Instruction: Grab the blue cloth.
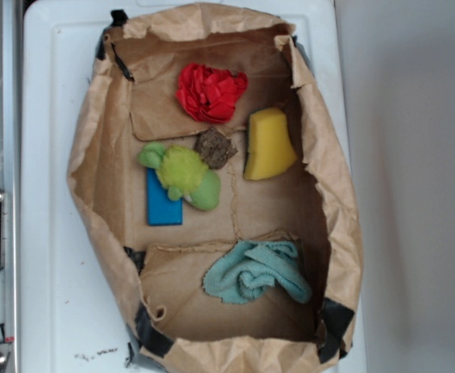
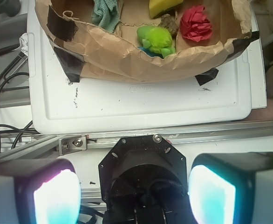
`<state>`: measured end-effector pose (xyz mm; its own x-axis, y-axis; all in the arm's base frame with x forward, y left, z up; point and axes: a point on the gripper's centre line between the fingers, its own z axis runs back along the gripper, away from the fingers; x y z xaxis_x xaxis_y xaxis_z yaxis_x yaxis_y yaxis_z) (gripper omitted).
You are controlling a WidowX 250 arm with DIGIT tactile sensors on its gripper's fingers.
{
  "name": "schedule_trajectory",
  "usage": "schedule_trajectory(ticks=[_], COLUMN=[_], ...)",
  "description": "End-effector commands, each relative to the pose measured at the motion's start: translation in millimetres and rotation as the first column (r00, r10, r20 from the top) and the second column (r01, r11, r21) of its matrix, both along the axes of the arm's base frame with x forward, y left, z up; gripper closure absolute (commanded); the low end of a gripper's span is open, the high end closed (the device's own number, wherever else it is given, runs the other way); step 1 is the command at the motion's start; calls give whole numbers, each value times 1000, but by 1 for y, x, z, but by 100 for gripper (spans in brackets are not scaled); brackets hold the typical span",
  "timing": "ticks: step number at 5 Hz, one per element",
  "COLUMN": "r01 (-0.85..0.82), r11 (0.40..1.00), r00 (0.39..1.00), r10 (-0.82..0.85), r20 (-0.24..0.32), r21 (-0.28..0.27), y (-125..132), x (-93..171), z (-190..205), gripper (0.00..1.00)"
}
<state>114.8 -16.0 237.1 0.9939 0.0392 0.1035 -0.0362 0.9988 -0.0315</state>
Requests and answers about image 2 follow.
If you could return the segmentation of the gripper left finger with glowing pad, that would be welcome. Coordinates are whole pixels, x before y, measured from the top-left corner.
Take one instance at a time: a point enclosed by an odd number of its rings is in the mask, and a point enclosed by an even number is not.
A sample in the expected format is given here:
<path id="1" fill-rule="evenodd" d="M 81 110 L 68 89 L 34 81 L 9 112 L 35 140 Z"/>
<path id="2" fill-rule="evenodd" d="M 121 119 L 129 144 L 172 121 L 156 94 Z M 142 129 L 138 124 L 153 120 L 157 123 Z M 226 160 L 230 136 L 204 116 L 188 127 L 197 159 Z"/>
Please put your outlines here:
<path id="1" fill-rule="evenodd" d="M 75 224 L 81 185 L 67 159 L 0 161 L 0 224 Z"/>

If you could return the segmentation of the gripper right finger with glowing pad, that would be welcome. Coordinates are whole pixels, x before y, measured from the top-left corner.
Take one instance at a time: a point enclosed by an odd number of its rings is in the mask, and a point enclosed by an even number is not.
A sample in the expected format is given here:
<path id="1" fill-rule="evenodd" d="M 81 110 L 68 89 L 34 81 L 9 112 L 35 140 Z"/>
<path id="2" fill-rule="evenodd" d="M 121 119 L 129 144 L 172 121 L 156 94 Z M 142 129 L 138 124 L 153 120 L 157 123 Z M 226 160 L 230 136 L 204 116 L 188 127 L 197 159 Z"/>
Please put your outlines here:
<path id="1" fill-rule="evenodd" d="M 199 224 L 273 224 L 273 152 L 199 154 L 188 194 Z"/>

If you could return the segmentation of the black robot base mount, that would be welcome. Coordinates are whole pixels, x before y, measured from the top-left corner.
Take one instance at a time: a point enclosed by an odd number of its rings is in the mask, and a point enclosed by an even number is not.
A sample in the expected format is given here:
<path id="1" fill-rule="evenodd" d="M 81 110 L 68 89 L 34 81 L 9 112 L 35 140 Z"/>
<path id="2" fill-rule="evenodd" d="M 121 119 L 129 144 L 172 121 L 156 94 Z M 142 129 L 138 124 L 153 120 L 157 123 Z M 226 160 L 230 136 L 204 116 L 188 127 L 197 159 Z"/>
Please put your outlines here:
<path id="1" fill-rule="evenodd" d="M 186 158 L 148 139 L 117 142 L 98 165 L 105 224 L 189 224 Z"/>

